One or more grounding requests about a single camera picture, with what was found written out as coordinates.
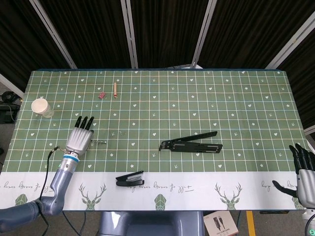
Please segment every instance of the small red object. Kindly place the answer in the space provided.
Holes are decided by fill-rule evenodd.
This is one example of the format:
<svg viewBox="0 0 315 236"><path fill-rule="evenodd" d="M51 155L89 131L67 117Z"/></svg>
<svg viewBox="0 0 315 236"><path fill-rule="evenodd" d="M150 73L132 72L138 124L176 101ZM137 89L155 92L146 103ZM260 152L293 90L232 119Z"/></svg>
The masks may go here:
<svg viewBox="0 0 315 236"><path fill-rule="evenodd" d="M106 93L101 92L98 97L99 97L100 99L102 99L102 98L105 96L105 94L106 94Z"/></svg>

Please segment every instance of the pencil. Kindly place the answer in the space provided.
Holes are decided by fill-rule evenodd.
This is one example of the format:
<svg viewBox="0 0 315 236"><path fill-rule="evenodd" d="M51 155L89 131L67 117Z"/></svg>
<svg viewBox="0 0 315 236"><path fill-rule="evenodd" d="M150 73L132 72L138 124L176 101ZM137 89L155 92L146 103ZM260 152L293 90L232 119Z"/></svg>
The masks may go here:
<svg viewBox="0 0 315 236"><path fill-rule="evenodd" d="M117 98L117 84L114 83L114 98Z"/></svg>

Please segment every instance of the yellow floor stripe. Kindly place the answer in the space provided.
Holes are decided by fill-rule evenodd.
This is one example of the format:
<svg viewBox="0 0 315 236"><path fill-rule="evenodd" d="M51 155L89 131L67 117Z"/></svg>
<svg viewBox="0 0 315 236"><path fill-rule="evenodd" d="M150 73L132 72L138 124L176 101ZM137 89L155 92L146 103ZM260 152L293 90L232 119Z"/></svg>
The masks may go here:
<svg viewBox="0 0 315 236"><path fill-rule="evenodd" d="M248 233L250 234L250 236L256 236L255 226L254 226L254 218L252 216L252 211L247 210L246 216L247 216Z"/></svg>

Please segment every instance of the deer head print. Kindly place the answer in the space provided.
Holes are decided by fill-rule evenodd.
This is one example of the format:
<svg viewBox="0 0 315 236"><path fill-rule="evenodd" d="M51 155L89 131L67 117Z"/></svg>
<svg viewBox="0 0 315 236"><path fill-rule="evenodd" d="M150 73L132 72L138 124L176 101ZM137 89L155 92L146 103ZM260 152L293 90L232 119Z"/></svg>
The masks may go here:
<svg viewBox="0 0 315 236"><path fill-rule="evenodd" d="M101 200L100 197L102 196L102 194L106 190L105 184L100 187L100 190L101 190L100 195L98 195L98 193L96 192L96 196L95 196L95 198L93 200L90 200L88 191L87 191L87 195L84 196L84 193L83 193L84 189L85 189L85 186L83 186L83 184L81 183L81 186L80 186L79 190L80 190L80 192L82 194L82 197L83 197L82 198L82 202L87 205L86 210L95 210L95 205L100 202L100 200Z"/></svg>
<svg viewBox="0 0 315 236"><path fill-rule="evenodd" d="M225 195L225 192L223 193L223 195L220 193L220 189L221 186L218 186L218 183L216 184L215 190L218 192L218 194L220 195L220 199L223 203L226 204L227 206L227 210L235 210L235 204L238 203L238 201L240 200L240 198L238 197L241 193L241 191L243 190L240 183L238 183L238 185L236 186L236 189L238 191L237 195L235 196L235 193L233 191L233 197L232 199L228 199L227 196Z"/></svg>

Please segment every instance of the black curtain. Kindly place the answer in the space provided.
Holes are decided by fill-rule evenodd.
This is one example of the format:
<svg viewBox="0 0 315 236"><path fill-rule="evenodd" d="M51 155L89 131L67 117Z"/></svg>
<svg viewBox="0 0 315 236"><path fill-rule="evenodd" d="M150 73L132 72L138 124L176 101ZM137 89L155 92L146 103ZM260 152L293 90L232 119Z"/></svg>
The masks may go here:
<svg viewBox="0 0 315 236"><path fill-rule="evenodd" d="M131 0L139 68L191 64L208 0Z"/></svg>
<svg viewBox="0 0 315 236"><path fill-rule="evenodd" d="M287 72L304 129L315 125L315 29L278 68Z"/></svg>
<svg viewBox="0 0 315 236"><path fill-rule="evenodd" d="M0 1L0 73L25 91L31 71L69 68L29 1Z"/></svg>
<svg viewBox="0 0 315 236"><path fill-rule="evenodd" d="M314 11L313 0L219 0L198 64L263 69Z"/></svg>
<svg viewBox="0 0 315 236"><path fill-rule="evenodd" d="M78 68L130 68L119 0L41 0Z"/></svg>

